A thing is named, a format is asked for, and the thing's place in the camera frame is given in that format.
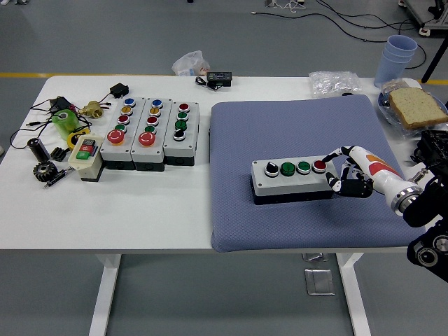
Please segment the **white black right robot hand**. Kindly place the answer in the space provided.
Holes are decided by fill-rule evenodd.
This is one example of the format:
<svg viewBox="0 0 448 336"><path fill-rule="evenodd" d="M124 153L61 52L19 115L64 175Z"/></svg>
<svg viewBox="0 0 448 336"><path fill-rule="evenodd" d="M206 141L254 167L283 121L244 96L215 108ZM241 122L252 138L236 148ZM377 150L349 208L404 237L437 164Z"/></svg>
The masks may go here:
<svg viewBox="0 0 448 336"><path fill-rule="evenodd" d="M328 185L340 196L367 198L376 191L385 196L392 211L401 214L404 201L421 192L417 184L406 181L388 163L360 146L342 146L321 161L327 163L341 155L346 160L340 177L325 174Z"/></svg>

